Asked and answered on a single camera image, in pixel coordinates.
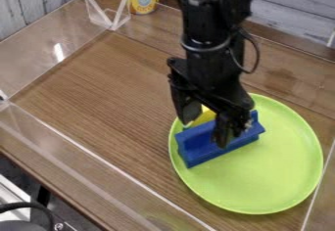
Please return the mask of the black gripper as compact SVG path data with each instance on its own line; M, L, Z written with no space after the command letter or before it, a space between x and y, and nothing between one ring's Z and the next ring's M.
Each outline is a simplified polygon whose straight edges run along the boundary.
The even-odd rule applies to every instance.
M170 58L168 83L174 107L184 125L200 116L207 106L216 114L212 141L220 149L240 135L254 108L240 84L245 46L222 48L184 47L186 58Z

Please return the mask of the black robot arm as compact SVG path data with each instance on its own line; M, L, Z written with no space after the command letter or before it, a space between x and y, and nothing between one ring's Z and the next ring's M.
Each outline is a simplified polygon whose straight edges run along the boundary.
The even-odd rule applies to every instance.
M212 140L226 148L249 128L254 101L239 81L255 72L245 61L254 41L240 24L251 15L251 0L178 0L186 57L167 60L168 83L179 120L187 124L208 108L215 113Z

